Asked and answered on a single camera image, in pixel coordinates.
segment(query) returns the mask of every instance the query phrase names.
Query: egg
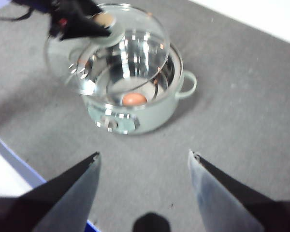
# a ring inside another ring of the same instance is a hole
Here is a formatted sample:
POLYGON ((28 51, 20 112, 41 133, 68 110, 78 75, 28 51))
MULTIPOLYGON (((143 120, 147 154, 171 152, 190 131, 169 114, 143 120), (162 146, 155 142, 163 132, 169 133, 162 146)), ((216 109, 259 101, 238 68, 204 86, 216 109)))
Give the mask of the egg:
POLYGON ((123 105, 142 105, 146 102, 146 97, 141 93, 127 93, 122 98, 123 105))

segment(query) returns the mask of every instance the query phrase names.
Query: pot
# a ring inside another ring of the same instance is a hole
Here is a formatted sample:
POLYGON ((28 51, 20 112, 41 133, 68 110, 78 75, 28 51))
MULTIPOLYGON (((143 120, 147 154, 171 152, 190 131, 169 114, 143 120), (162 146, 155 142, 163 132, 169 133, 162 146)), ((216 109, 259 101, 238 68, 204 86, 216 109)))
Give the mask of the pot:
POLYGON ((99 7, 114 18, 111 35, 49 38, 48 67, 81 94, 98 127, 120 134, 152 131, 171 117, 180 99, 195 91, 196 77, 183 71, 179 52, 151 13, 127 4, 99 7), (184 79, 192 86, 181 92, 184 79))
POLYGON ((157 92, 154 99, 146 104, 123 106, 120 101, 98 99, 96 96, 82 97, 90 117, 98 127, 120 134, 140 134, 152 131, 165 123, 174 113, 178 101, 192 95, 196 87, 195 75, 183 71, 181 56, 171 45, 168 59, 157 76, 134 90, 147 96, 150 96, 150 93, 155 95, 157 92), (188 91, 181 92, 185 79, 192 82, 192 87, 188 91))

